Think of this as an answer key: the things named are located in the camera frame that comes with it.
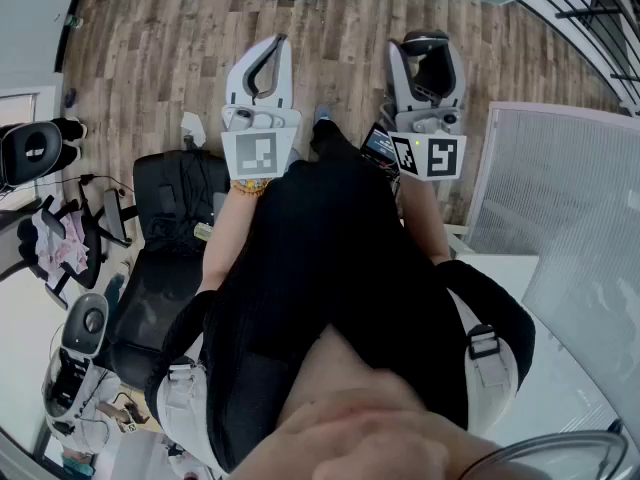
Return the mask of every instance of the beaded bracelet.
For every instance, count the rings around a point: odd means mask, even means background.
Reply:
[[[273,178],[260,178],[255,180],[233,180],[231,186],[236,190],[239,190],[243,194],[250,196],[261,196],[267,185]]]

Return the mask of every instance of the cable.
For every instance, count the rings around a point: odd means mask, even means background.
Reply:
[[[79,421],[89,421],[91,423],[102,423],[105,428],[107,429],[107,436],[106,439],[104,440],[104,442],[102,443],[102,446],[104,447],[108,442],[109,442],[109,438],[111,437],[111,429],[109,428],[109,425],[107,424],[106,421],[103,420],[90,420],[90,419],[86,419],[86,418],[78,418]],[[84,439],[85,444],[87,445],[87,448],[91,451],[91,453],[93,455],[95,455],[98,452],[93,451],[93,448],[91,448],[91,445],[89,444],[89,440],[87,439],[87,435],[85,433],[84,430],[84,423],[80,423],[80,427],[82,427],[82,438]]]
[[[127,395],[124,391],[120,391],[120,393],[118,393],[118,394],[116,395],[116,398],[113,400],[113,402],[111,402],[111,405],[115,405],[115,404],[116,404],[116,402],[118,401],[118,398],[120,398],[120,395],[124,395],[124,396],[126,396],[126,397],[131,401],[131,403],[132,403],[133,405],[136,405],[136,406],[138,405],[138,404],[136,404],[136,403],[133,401],[133,398],[131,398],[129,395]]]
[[[102,384],[102,381],[104,380],[104,378],[107,376],[108,370],[105,370],[104,373],[102,374],[102,377],[100,377],[100,380],[98,381],[98,383],[96,384],[96,387],[93,388],[93,391],[91,392],[91,394],[89,395],[89,398],[87,398],[83,403],[82,403],[82,407],[80,408],[80,414],[78,415],[78,418],[80,418],[80,416],[82,416],[82,413],[84,412],[85,407],[87,406],[87,404],[91,401],[91,399],[93,398],[93,395],[96,393],[96,391],[98,391],[98,388],[100,387],[100,384]]]
[[[83,183],[83,184],[87,184],[87,183],[89,183],[91,180],[93,180],[95,178],[109,178],[110,180],[115,181],[118,185],[121,185],[122,187],[126,188],[130,192],[132,192],[132,193],[134,192],[134,190],[130,186],[125,185],[121,181],[118,181],[113,176],[108,176],[106,174],[101,174],[99,176],[96,176],[95,174],[83,174],[82,176],[76,176],[75,178],[69,178],[69,179],[61,180],[61,181],[52,181],[51,183],[39,183],[39,184],[36,183],[33,187],[14,188],[13,190],[9,190],[5,194],[2,194],[2,198],[0,199],[0,201],[2,201],[2,199],[7,197],[9,194],[12,194],[13,192],[21,192],[22,190],[33,190],[34,188],[37,188],[37,187],[46,187],[46,186],[49,186],[49,185],[58,185],[58,184],[67,183],[69,181],[75,181],[75,180],[80,180],[81,182],[86,182],[86,183]]]
[[[53,340],[55,339],[56,335],[58,334],[58,331],[60,329],[62,329],[62,326],[64,325],[64,322],[62,322],[58,328],[56,329],[56,332],[53,333],[53,336],[51,336],[51,341],[49,342],[49,361],[51,361],[51,347],[53,346]]]
[[[128,185],[125,185],[124,183],[122,183],[121,181],[118,181],[117,179],[115,179],[113,176],[107,176],[107,175],[102,175],[102,176],[94,176],[94,178],[109,178],[112,181],[115,181],[118,185],[123,186],[124,188],[126,188],[129,192],[134,193],[135,191]]]
[[[68,181],[75,181],[75,180],[79,180],[80,178],[82,178],[82,176],[76,176],[75,178],[69,178],[68,180],[61,180],[61,181],[52,181],[51,183],[40,183],[40,184],[35,184],[33,187],[24,187],[24,188],[14,188],[11,192],[7,192],[7,194],[4,194],[5,197],[9,194],[11,194],[12,192],[21,192],[23,190],[32,190],[34,188],[37,187],[46,187],[48,185],[57,185],[59,183],[67,183]]]

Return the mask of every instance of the white strap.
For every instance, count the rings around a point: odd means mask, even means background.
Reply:
[[[202,344],[204,342],[204,335],[200,333],[200,335],[196,338],[196,341],[189,347],[189,349],[185,352],[185,356],[191,359],[194,363],[197,363],[200,359],[200,351],[202,350]]]
[[[482,322],[457,294],[451,290],[449,294],[460,315],[464,332],[469,335],[470,331],[482,325]],[[471,359],[472,351],[474,354],[496,352]],[[468,429],[482,436],[502,417],[515,398],[518,365],[509,345],[500,339],[495,331],[470,338],[464,365],[469,411]]]
[[[453,299],[453,302],[456,305],[456,309],[458,310],[458,314],[460,315],[460,320],[462,321],[462,327],[464,327],[464,333],[469,334],[471,329],[473,329],[476,325],[481,325],[482,322],[478,320],[478,317],[475,315],[471,308],[467,305],[465,301],[463,301],[457,294],[453,293],[449,288],[447,288],[449,295]]]
[[[209,466],[215,478],[228,475],[218,463],[207,431],[207,376],[202,365],[190,365],[189,379],[166,376],[156,395],[160,425],[165,434]]]

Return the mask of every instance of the buckle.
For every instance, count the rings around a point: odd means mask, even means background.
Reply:
[[[500,342],[496,331],[490,325],[476,325],[467,334],[469,357],[472,360],[500,353]]]
[[[190,374],[191,370],[195,367],[194,362],[189,359],[187,356],[180,356],[178,359],[176,359],[175,361],[173,361],[173,363],[171,363],[169,365],[168,371],[167,371],[167,377],[169,378],[169,380],[178,380],[180,379],[180,373],[184,373],[187,372]]]

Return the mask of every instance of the white wall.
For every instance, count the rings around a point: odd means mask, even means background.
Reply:
[[[0,311],[0,427],[33,452],[44,421],[41,386],[49,364],[49,343],[66,313],[30,270],[0,284]]]
[[[6,74],[53,73],[71,0],[0,0],[0,84]]]

